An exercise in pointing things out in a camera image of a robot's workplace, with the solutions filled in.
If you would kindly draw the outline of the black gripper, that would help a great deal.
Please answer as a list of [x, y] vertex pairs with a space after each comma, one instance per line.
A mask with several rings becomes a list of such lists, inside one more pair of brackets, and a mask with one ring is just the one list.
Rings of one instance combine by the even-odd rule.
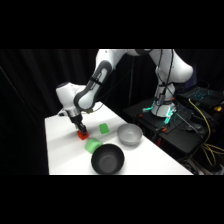
[[79, 115], [77, 115], [77, 116], [75, 116], [75, 117], [71, 117], [71, 118], [70, 118], [70, 121], [71, 121], [73, 124], [76, 125], [77, 131], [79, 131], [79, 132], [82, 133], [83, 135], [86, 135], [86, 133], [87, 133], [87, 129], [86, 129], [86, 126], [83, 125], [83, 123], [82, 123], [82, 119], [83, 119], [82, 115], [79, 114]]

